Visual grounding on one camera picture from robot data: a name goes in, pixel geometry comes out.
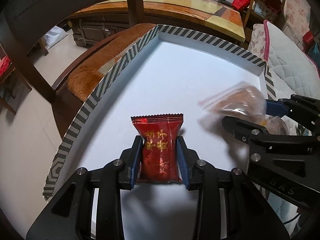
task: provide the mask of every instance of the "brown fur cushion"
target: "brown fur cushion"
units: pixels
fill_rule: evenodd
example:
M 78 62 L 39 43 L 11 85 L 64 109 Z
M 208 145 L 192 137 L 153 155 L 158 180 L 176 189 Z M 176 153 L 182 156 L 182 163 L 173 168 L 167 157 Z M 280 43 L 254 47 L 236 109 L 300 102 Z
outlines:
M 70 74 L 67 80 L 68 89 L 82 102 L 86 101 L 128 47 L 155 26 L 143 23 L 123 31 L 120 36 L 86 59 Z

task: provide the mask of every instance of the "chair backrest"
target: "chair backrest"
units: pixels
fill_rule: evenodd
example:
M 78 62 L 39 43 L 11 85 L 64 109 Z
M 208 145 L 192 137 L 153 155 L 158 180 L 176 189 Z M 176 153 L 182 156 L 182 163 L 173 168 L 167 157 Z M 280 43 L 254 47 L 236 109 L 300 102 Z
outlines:
M 106 0 L 10 0 L 4 16 L 13 36 L 28 51 L 53 26 L 93 4 Z M 130 25 L 143 22 L 143 0 L 128 0 Z

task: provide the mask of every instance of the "red bag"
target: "red bag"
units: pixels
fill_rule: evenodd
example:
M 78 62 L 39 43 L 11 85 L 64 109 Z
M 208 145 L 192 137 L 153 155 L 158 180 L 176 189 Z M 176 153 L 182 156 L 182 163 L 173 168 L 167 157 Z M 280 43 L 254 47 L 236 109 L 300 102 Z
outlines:
M 232 6 L 236 11 L 242 11 L 244 8 L 248 7 L 251 0 L 234 0 Z
M 136 116 L 131 120 L 145 139 L 140 179 L 162 183 L 178 181 L 176 138 L 183 114 Z

